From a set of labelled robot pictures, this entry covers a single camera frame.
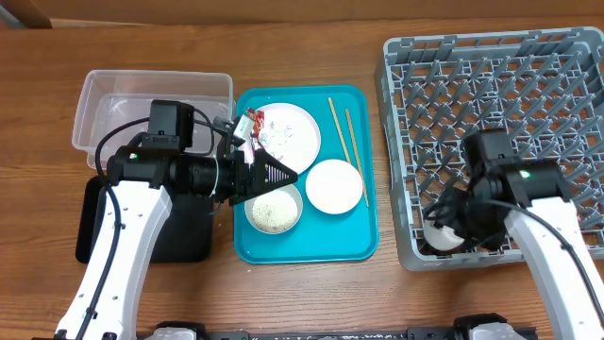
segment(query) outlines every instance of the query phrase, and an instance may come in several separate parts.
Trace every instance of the round white plate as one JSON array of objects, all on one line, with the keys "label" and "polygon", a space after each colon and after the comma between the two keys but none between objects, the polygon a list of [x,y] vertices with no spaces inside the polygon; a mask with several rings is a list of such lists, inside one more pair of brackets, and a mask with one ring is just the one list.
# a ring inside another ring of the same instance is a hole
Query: round white plate
[{"label": "round white plate", "polygon": [[345,161],[321,161],[306,178],[306,195],[323,213],[346,213],[361,199],[361,175]]},{"label": "round white plate", "polygon": [[[301,174],[312,165],[319,155],[321,148],[321,132],[314,118],[306,110],[288,103],[273,103],[258,108],[264,112],[264,126],[269,127],[272,122],[278,125],[291,127],[291,137],[281,148],[282,157],[279,160],[285,166]],[[274,156],[275,150],[265,145],[266,151]],[[252,144],[248,141],[241,146],[247,163],[254,162]]]},{"label": "round white plate", "polygon": [[300,192],[294,187],[293,184],[290,185],[286,185],[282,188],[276,189],[276,190],[281,190],[287,194],[289,194],[295,201],[295,205],[298,207],[298,215],[295,218],[294,222],[292,223],[292,225],[285,229],[284,231],[280,231],[280,232],[268,232],[268,231],[264,231],[262,229],[260,229],[258,227],[258,225],[256,224],[256,221],[254,220],[254,216],[252,214],[252,208],[254,207],[254,202],[256,202],[256,198],[254,197],[252,199],[248,199],[245,201],[244,206],[243,206],[243,211],[245,212],[245,217],[247,217],[247,220],[249,221],[249,223],[256,228],[257,231],[266,233],[266,234],[279,234],[279,233],[283,233],[287,230],[290,230],[291,228],[293,228],[295,226],[296,223],[298,223],[298,221],[300,220],[300,217],[302,216],[302,210],[304,209],[304,201],[302,200],[302,195],[300,194]]}]

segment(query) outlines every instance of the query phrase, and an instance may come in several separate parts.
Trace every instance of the gray dish rack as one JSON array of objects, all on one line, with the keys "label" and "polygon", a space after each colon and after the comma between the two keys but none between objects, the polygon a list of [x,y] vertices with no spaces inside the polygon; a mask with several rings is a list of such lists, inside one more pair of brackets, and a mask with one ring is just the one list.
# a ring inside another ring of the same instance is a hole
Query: gray dish rack
[{"label": "gray dish rack", "polygon": [[435,253],[423,210],[465,188],[461,140],[505,128],[527,160],[558,162],[571,182],[583,238],[604,259],[604,35],[592,27],[390,39],[376,70],[390,156],[396,246],[409,270],[524,261],[512,238],[498,251]]}]

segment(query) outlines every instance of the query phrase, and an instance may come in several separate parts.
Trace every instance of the chopsticks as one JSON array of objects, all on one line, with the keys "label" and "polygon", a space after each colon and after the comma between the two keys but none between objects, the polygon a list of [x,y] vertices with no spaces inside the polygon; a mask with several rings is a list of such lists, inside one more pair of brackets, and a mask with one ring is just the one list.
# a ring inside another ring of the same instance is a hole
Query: chopsticks
[{"label": "chopsticks", "polygon": [[[348,162],[348,164],[352,165],[352,162],[350,161],[350,156],[348,156],[348,149],[346,148],[346,142],[344,141],[344,136],[342,135],[342,130],[340,129],[340,122],[338,121],[338,115],[336,114],[336,110],[333,107],[333,100],[331,100],[331,97],[328,100],[329,100],[329,106],[331,107],[331,114],[333,114],[333,120],[336,123],[336,128],[338,129],[338,134],[340,135],[340,142],[342,143],[342,149],[344,150],[344,155],[346,156],[346,161]],[[348,109],[346,109],[346,119],[348,120],[348,128],[350,129],[350,137],[352,138],[352,147],[354,148],[355,158],[357,159],[357,168],[359,169],[359,175],[361,175],[362,192],[363,192],[363,195],[365,196],[365,204],[367,205],[367,208],[369,208],[369,198],[367,197],[367,188],[365,187],[365,179],[364,179],[364,176],[362,175],[361,159],[359,158],[359,150],[357,149],[357,140],[355,139],[355,131],[354,131],[354,128],[352,128],[352,120],[350,120],[350,112]]]}]

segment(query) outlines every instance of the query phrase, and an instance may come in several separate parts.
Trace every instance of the lattice basket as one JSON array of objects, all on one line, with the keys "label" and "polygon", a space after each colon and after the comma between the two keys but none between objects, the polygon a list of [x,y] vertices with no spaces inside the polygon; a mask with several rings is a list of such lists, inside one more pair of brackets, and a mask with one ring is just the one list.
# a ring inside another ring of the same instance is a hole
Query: lattice basket
[{"label": "lattice basket", "polygon": [[604,35],[592,27],[394,38],[376,71],[391,163],[398,257],[409,270],[523,261],[498,251],[440,254],[422,212],[449,186],[465,188],[461,140],[505,128],[526,160],[555,160],[571,182],[583,238],[604,258]]}]

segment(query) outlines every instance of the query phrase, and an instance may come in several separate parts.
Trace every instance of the blue tray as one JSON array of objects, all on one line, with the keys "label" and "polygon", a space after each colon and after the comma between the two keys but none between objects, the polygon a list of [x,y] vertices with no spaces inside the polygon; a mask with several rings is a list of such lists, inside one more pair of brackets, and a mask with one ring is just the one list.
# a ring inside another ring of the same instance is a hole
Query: blue tray
[{"label": "blue tray", "polygon": [[[352,211],[329,215],[314,208],[306,196],[306,177],[315,164],[329,159],[345,160],[327,101],[329,97],[333,99],[351,161],[356,165],[344,111],[345,108],[350,109],[369,209],[364,198],[361,198]],[[314,164],[299,176],[295,184],[304,200],[304,211],[298,223],[281,234],[265,234],[252,227],[245,217],[243,204],[238,204],[234,207],[235,250],[251,264],[360,261],[369,258],[378,248],[379,230],[369,117],[364,94],[350,85],[253,89],[239,98],[237,115],[242,115],[247,108],[257,109],[271,103],[294,104],[310,113],[321,130],[321,150]]]}]

